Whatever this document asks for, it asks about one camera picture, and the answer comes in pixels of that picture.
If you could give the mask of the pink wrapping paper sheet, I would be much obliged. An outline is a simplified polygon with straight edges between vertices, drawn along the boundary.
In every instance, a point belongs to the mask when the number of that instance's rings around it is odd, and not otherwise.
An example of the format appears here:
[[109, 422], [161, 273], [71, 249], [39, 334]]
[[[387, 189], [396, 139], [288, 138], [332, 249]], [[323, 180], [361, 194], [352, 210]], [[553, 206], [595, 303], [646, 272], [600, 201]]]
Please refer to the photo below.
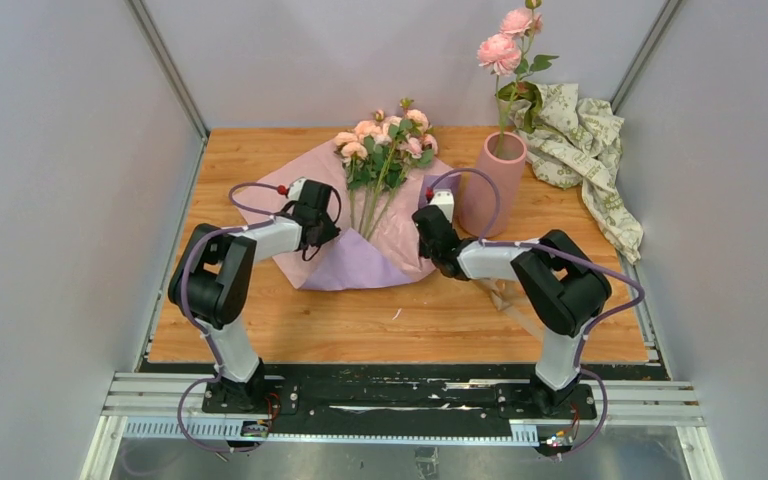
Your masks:
[[418, 232], [411, 219], [426, 204], [425, 191], [451, 167], [434, 159], [430, 167], [411, 171], [394, 197], [379, 197], [373, 220], [361, 219], [365, 192], [349, 201], [342, 163], [327, 141], [270, 172], [258, 183], [289, 186], [305, 177], [335, 187], [343, 210], [340, 236], [328, 242], [310, 261], [299, 252], [273, 260], [299, 290], [340, 291], [375, 289], [418, 282], [436, 268], [418, 253]]

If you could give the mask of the purple flower bouquet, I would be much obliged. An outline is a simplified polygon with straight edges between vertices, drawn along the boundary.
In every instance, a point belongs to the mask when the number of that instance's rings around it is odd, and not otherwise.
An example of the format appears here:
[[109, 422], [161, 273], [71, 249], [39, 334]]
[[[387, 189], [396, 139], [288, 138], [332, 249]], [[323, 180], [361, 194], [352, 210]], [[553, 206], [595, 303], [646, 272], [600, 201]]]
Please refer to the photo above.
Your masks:
[[439, 152], [434, 127], [414, 100], [399, 101], [401, 112], [382, 110], [333, 138], [351, 201], [350, 225], [369, 240], [409, 175], [432, 165]]

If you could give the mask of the beige ribbon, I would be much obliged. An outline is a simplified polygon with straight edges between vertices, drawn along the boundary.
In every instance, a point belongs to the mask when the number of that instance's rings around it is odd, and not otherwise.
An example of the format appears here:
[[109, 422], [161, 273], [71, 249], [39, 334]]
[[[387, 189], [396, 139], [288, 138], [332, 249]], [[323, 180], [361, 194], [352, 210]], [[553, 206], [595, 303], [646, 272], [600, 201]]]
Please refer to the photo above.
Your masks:
[[542, 342], [544, 327], [528, 301], [512, 281], [502, 279], [475, 280], [477, 287], [485, 292], [497, 311], [516, 322], [528, 334]]

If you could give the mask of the purple wrapping paper sheet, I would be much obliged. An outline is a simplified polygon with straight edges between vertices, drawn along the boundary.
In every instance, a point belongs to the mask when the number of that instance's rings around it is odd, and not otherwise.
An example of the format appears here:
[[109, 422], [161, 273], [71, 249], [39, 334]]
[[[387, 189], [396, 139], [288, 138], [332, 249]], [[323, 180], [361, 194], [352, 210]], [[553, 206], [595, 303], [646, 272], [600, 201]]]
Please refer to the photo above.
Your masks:
[[418, 253], [419, 237], [412, 215], [427, 204], [426, 189], [445, 165], [415, 170], [389, 204], [367, 240], [346, 222], [340, 236], [309, 262], [299, 254], [276, 258], [291, 284], [299, 290], [342, 291], [378, 289], [423, 280], [436, 268]]

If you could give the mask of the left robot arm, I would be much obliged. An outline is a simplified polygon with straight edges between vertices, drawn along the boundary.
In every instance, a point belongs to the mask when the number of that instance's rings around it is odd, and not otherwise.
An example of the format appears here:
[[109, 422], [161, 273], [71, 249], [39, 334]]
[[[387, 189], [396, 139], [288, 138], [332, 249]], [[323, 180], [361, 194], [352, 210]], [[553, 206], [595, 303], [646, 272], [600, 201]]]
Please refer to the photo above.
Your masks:
[[299, 253], [311, 260], [341, 230], [329, 207], [342, 199], [328, 184], [299, 178], [274, 185], [285, 198], [260, 223], [218, 227], [207, 223], [192, 232], [168, 287], [168, 298], [200, 332], [214, 358], [208, 392], [243, 413], [258, 411], [268, 399], [265, 365], [249, 339], [243, 309], [254, 266]]

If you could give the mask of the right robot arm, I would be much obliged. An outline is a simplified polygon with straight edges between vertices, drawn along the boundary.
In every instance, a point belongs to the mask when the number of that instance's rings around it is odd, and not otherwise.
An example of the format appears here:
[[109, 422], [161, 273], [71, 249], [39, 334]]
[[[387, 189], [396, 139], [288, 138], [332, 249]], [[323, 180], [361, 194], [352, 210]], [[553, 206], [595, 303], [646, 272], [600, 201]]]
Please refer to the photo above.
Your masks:
[[584, 330], [612, 295], [603, 272], [561, 230], [532, 242], [505, 244], [458, 236], [443, 210], [427, 205], [412, 215], [419, 254], [447, 278], [516, 281], [544, 327], [542, 350], [524, 401], [544, 417], [571, 403], [581, 377]]

